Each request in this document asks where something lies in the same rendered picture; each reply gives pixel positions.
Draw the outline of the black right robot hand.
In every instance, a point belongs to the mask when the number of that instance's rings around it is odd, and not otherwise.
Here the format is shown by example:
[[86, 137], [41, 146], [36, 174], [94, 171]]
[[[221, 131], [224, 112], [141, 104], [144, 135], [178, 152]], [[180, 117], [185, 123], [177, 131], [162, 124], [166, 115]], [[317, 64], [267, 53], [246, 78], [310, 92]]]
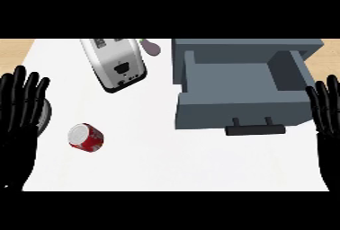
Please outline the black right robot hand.
[[317, 126], [321, 178], [330, 191], [340, 193], [340, 81], [329, 75], [307, 87]]

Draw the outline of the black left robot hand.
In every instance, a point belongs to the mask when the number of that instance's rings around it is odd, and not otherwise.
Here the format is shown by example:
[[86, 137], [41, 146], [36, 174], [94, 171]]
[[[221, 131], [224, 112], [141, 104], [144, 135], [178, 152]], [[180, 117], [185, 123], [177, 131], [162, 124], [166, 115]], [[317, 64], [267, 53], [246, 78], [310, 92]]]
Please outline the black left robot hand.
[[33, 173], [49, 82], [26, 66], [0, 76], [0, 191], [21, 192]]

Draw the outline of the red soda can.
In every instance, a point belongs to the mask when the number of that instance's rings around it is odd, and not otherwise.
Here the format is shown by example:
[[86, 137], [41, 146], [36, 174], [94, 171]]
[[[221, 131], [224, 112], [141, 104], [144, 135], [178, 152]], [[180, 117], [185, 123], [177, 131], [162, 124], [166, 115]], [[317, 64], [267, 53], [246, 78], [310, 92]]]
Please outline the red soda can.
[[72, 147], [94, 153], [104, 145], [104, 134], [88, 123], [78, 124], [69, 133], [69, 142]]

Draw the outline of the grey open drawer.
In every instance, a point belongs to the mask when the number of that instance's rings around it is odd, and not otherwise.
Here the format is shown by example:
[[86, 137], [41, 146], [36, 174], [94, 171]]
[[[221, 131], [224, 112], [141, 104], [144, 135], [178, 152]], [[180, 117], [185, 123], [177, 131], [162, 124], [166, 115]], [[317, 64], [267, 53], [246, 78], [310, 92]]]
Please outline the grey open drawer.
[[307, 87], [314, 80], [301, 54], [280, 51], [265, 63], [200, 64], [185, 53], [177, 128], [224, 128], [239, 119], [245, 126], [296, 126], [313, 119]]

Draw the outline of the grey drawer cabinet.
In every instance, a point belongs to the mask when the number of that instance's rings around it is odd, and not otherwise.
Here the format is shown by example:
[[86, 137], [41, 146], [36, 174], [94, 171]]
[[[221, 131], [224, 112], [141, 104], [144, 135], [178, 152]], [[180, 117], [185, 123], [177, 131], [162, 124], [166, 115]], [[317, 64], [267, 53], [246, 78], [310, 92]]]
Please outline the grey drawer cabinet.
[[185, 52], [200, 64], [268, 63], [279, 51], [296, 51], [308, 59], [321, 39], [172, 39], [174, 84], [181, 84]]

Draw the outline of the dark grey round plate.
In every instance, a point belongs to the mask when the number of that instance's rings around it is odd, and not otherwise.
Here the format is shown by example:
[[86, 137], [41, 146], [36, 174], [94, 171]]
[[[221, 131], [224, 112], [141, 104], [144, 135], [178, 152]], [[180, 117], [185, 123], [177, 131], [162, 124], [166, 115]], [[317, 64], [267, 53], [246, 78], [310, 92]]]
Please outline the dark grey round plate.
[[47, 126], [51, 121], [51, 116], [52, 116], [52, 106], [51, 106], [49, 100], [45, 100], [42, 116], [41, 116], [39, 124], [38, 124], [38, 127], [39, 127], [38, 135], [42, 135], [47, 130]]

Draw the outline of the silver toaster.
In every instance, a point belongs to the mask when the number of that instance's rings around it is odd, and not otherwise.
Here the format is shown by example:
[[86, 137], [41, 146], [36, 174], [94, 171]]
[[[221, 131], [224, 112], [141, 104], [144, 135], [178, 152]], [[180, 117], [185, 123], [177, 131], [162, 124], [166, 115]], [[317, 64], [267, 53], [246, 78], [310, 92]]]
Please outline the silver toaster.
[[135, 39], [81, 39], [101, 86], [117, 93], [149, 74]]

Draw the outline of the purple eggplant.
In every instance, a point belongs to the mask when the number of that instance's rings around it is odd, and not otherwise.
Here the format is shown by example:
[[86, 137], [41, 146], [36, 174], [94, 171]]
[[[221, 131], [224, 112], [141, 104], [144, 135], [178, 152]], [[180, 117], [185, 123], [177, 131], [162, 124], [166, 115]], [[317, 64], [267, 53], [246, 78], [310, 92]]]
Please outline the purple eggplant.
[[140, 41], [143, 48], [151, 56], [159, 56], [162, 53], [162, 47], [153, 43], [149, 39]]

